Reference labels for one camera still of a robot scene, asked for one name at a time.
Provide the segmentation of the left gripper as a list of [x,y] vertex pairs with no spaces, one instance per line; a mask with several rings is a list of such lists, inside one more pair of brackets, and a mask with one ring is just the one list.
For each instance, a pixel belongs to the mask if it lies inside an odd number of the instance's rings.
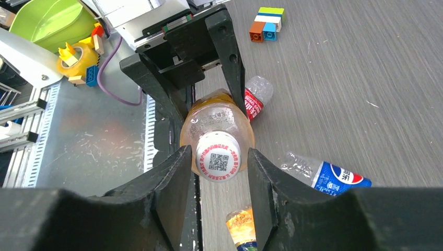
[[184,123],[189,112],[179,89],[205,78],[221,65],[231,96],[246,114],[245,68],[232,18],[224,4],[207,8],[191,20],[160,31],[160,43],[144,42],[136,54],[120,61],[120,70],[133,80],[167,115]]

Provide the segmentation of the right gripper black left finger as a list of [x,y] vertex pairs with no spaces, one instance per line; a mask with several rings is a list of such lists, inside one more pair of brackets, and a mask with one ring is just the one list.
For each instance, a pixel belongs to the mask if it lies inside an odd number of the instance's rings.
[[1,250],[168,250],[151,212],[160,165],[103,196],[2,189]]

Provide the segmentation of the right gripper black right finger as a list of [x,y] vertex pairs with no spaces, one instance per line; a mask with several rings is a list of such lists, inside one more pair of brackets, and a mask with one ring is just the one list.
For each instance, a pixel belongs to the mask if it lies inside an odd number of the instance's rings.
[[442,250],[441,188],[317,191],[256,149],[248,178],[258,250]]

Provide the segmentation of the crushed Pepsi bottle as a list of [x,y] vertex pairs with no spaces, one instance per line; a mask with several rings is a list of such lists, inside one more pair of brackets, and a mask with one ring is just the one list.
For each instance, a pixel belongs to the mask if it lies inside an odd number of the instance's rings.
[[338,196],[351,188],[372,187],[372,181],[362,175],[316,158],[288,152],[280,168],[305,185]]

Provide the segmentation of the yellow red label bottle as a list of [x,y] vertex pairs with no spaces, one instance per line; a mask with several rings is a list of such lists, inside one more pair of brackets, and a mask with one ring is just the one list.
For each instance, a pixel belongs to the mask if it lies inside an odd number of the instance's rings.
[[180,145],[191,146],[191,168],[198,175],[195,165],[196,145],[203,135],[213,131],[227,132],[238,141],[242,160],[239,172],[245,170],[248,150],[255,147],[255,136],[249,119],[225,89],[218,89],[197,100],[181,129]]

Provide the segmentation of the white QR bottle cap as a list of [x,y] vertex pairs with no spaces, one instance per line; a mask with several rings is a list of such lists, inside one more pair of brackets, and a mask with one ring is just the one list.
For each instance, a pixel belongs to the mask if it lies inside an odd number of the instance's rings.
[[196,169],[209,181],[225,182],[232,179],[240,171],[241,163],[240,145],[227,132],[209,132],[196,145]]

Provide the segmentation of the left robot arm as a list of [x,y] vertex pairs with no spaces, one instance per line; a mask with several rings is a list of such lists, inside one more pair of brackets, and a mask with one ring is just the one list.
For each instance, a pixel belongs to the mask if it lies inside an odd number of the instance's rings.
[[188,114],[180,91],[220,66],[237,107],[245,112],[245,69],[223,1],[90,1],[95,16],[135,51],[120,61],[168,117]]

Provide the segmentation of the orange blue label bottle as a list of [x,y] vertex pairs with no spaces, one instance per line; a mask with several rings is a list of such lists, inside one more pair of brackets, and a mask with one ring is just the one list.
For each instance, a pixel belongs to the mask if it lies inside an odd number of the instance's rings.
[[226,216],[226,226],[238,251],[257,251],[251,204]]

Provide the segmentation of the red label water bottle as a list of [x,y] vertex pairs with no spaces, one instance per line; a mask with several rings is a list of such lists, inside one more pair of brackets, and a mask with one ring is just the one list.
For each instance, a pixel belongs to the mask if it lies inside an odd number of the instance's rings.
[[245,107],[251,122],[271,100],[274,86],[264,77],[254,76],[246,82]]

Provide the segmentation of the yellow tape roll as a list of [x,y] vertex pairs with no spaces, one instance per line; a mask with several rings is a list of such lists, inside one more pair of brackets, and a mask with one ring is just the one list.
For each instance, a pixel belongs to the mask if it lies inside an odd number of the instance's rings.
[[98,65],[99,54],[87,44],[78,42],[74,45],[65,43],[65,48],[58,48],[59,59],[56,68],[67,78],[86,76],[86,69]]

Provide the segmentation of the blue toy brick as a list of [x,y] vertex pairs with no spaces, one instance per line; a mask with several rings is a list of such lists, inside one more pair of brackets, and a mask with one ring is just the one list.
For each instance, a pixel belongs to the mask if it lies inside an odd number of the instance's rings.
[[94,87],[98,85],[97,76],[99,72],[99,67],[97,65],[92,65],[86,69],[86,85],[89,87]]

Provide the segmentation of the colourful toy brick stack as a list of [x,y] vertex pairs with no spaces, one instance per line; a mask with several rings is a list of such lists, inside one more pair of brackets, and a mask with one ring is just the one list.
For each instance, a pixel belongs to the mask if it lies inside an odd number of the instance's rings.
[[284,8],[260,7],[249,30],[251,42],[277,41],[284,21]]

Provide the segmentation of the green plastic bin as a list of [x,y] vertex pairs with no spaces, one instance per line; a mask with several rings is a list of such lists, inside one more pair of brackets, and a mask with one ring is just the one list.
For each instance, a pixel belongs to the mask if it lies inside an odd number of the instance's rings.
[[9,31],[57,53],[90,37],[96,22],[76,0],[34,0],[18,11]]

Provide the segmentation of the aluminium slotted rail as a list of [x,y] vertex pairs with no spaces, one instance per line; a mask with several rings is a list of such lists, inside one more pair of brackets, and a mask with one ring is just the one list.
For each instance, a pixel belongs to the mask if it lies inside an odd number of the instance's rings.
[[32,147],[24,179],[21,184],[22,188],[34,188],[37,184],[60,88],[61,83],[57,83],[47,92],[47,106],[41,116],[38,130],[39,138],[36,144]]

